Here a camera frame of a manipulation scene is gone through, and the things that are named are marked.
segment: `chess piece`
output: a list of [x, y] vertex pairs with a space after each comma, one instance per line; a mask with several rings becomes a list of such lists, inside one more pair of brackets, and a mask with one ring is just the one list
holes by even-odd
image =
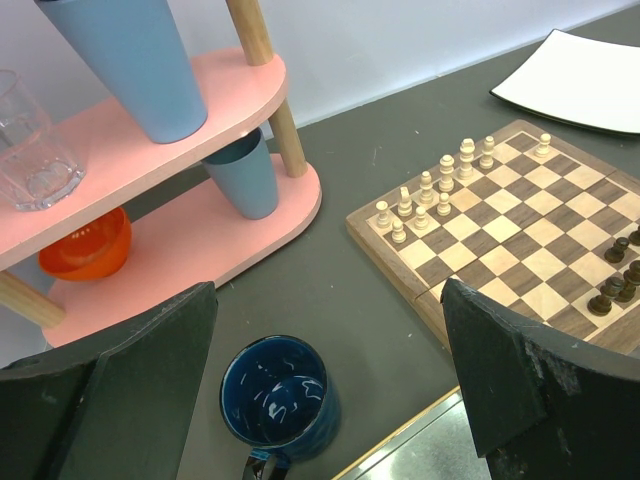
[[387, 228], [391, 225], [391, 217], [389, 216], [389, 205], [385, 201], [379, 201], [376, 203], [376, 210], [378, 210], [378, 217], [376, 218], [376, 225], [379, 228]]
[[627, 248], [629, 248], [629, 239], [625, 237], [616, 238], [613, 246], [604, 252], [604, 259], [609, 263], [620, 263]]
[[609, 277], [600, 287], [600, 295], [589, 300], [587, 308], [598, 317], [604, 317], [611, 311], [611, 300], [616, 298], [624, 288], [624, 280], [619, 277]]
[[480, 168], [483, 170], [489, 170], [493, 167], [493, 147], [496, 142], [493, 137], [489, 136], [484, 139], [482, 143], [482, 157], [480, 157]]
[[624, 288], [616, 297], [616, 301], [626, 303], [635, 296], [636, 287], [640, 285], [640, 261], [635, 260], [631, 262], [623, 276]]
[[540, 143], [536, 147], [535, 156], [544, 158], [549, 154], [549, 144], [551, 143], [551, 135], [543, 133], [540, 135]]
[[473, 176], [473, 152], [476, 149], [473, 140], [465, 138], [460, 144], [460, 167], [458, 168], [458, 178], [465, 180]]
[[449, 194], [441, 193], [440, 194], [440, 203], [438, 204], [438, 215], [441, 217], [446, 217], [451, 213], [451, 205], [449, 205]]
[[440, 159], [440, 182], [438, 187], [441, 192], [450, 192], [453, 190], [453, 157], [451, 155], [444, 155]]
[[402, 243], [407, 239], [407, 234], [404, 231], [404, 225], [402, 224], [402, 222], [400, 220], [398, 220], [396, 218], [393, 221], [393, 224], [391, 225], [391, 228], [393, 229], [392, 232], [391, 232], [391, 239], [395, 243]]
[[407, 187], [400, 187], [400, 202], [398, 203], [398, 215], [408, 217], [411, 215], [413, 206], [411, 205], [411, 196]]
[[632, 232], [631, 235], [629, 235], [629, 241], [634, 245], [640, 245], [640, 226], [638, 226], [638, 229], [635, 232]]
[[416, 230], [424, 230], [429, 225], [427, 211], [424, 209], [424, 207], [416, 208], [416, 220], [413, 225], [416, 227]]
[[422, 172], [420, 176], [420, 198], [418, 200], [425, 205], [433, 202], [433, 184], [429, 172]]

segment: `black chess piece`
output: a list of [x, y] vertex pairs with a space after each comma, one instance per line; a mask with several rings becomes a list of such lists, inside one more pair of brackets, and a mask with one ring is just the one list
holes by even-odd
[[636, 260], [629, 264], [629, 268], [624, 272], [624, 288], [616, 297], [616, 301], [626, 303], [636, 294], [636, 287], [640, 285], [640, 261]]
[[625, 237], [616, 238], [611, 248], [604, 252], [604, 259], [609, 263], [620, 263], [624, 258], [625, 250], [629, 248], [629, 239]]
[[600, 287], [600, 295], [589, 300], [587, 308], [591, 313], [599, 317], [605, 316], [611, 311], [611, 300], [618, 296], [624, 288], [624, 280], [620, 277], [609, 277]]
[[640, 226], [638, 226], [638, 229], [635, 232], [632, 232], [631, 235], [629, 235], [629, 241], [634, 245], [640, 245]]

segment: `chessboard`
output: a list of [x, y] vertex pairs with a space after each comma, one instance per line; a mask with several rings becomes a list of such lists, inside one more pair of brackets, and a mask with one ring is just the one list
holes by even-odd
[[[447, 348], [440, 295], [453, 277], [544, 325], [628, 354], [640, 345], [640, 289], [629, 302], [611, 302], [604, 316], [593, 315], [587, 304], [607, 278], [622, 278], [640, 259], [640, 246], [632, 244], [619, 263], [604, 258], [616, 238], [638, 229], [640, 182], [556, 137], [541, 150], [543, 134], [518, 120], [487, 140], [488, 152], [485, 139], [473, 142], [468, 178], [460, 178], [460, 153], [452, 155], [446, 216], [438, 213], [442, 166], [436, 165], [429, 170], [431, 202], [421, 203], [418, 175], [350, 214], [347, 228]], [[483, 148], [488, 169], [479, 165]], [[461, 150], [468, 165], [470, 154]], [[400, 202], [403, 186], [410, 213], [409, 199]], [[388, 205], [383, 227], [379, 202]], [[394, 221], [405, 234], [395, 239]]]

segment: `dark table surface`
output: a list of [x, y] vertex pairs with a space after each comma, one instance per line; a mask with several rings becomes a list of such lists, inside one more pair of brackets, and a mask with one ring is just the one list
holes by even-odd
[[[640, 7], [633, 7], [575, 33], [640, 46], [638, 25]], [[322, 207], [298, 239], [218, 290], [220, 311], [180, 480], [240, 477], [249, 448], [225, 428], [218, 389], [232, 357], [260, 337], [289, 334], [311, 343], [342, 399], [338, 437], [324, 454], [295, 466], [291, 480], [332, 477], [456, 385], [448, 352], [347, 234], [352, 211], [455, 152], [463, 138], [481, 138], [517, 118], [640, 177], [639, 138], [546, 120], [489, 95], [537, 45], [300, 130], [322, 181]], [[128, 210], [139, 217], [205, 178], [200, 168], [187, 170]]]

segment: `wooden dowel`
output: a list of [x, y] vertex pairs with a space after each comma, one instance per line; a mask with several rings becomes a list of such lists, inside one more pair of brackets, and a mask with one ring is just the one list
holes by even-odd
[[273, 48], [258, 0], [227, 0], [227, 8], [247, 63], [257, 66], [270, 62]]
[[43, 328], [55, 327], [65, 316], [61, 307], [7, 271], [0, 272], [0, 305]]
[[304, 158], [300, 137], [298, 137], [296, 125], [293, 123], [293, 116], [287, 100], [282, 102], [278, 110], [271, 115], [269, 125], [271, 125], [273, 136], [278, 142], [287, 175], [301, 177], [307, 171], [307, 161]]

